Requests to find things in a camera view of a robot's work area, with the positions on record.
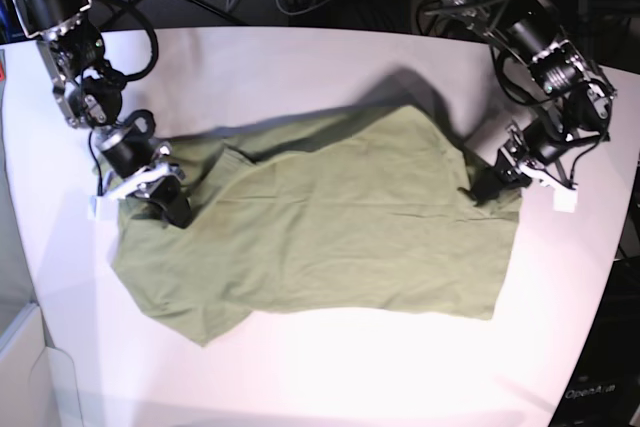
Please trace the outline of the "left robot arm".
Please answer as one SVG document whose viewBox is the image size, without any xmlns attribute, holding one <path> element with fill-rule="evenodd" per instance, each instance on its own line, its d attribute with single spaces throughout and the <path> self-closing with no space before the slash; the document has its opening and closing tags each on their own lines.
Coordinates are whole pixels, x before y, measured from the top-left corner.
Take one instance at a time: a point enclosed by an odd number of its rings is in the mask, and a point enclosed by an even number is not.
<svg viewBox="0 0 640 427">
<path fill-rule="evenodd" d="M 478 205 L 537 181 L 554 191 L 558 209 L 577 203 L 574 170 L 561 158 L 581 156 L 609 141 L 617 91 L 602 68 L 570 39 L 549 0 L 439 0 L 425 16 L 445 16 L 484 40 L 496 79 L 533 121 L 511 123 L 493 165 L 473 181 L 468 196 Z"/>
</svg>

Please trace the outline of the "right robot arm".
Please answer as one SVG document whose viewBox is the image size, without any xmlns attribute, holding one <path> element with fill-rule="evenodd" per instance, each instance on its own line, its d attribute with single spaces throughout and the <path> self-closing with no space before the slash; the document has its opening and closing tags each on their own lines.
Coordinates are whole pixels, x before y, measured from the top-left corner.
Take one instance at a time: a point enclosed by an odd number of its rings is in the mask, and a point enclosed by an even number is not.
<svg viewBox="0 0 640 427">
<path fill-rule="evenodd" d="M 36 42 L 66 123 L 89 130 L 91 155 L 105 159 L 120 179 L 109 188 L 100 176 L 96 198 L 136 198 L 151 204 L 169 224 L 186 228 L 193 214 L 182 187 L 184 173 L 170 161 L 169 144 L 156 138 L 153 114 L 139 109 L 120 117 L 125 87 L 146 77 L 159 59 L 158 38 L 148 20 L 136 8 L 124 8 L 147 33 L 151 50 L 142 70 L 124 74 L 107 59 L 102 34 L 89 19 L 94 2 L 119 6 L 121 0 L 11 2 L 25 37 Z"/>
</svg>

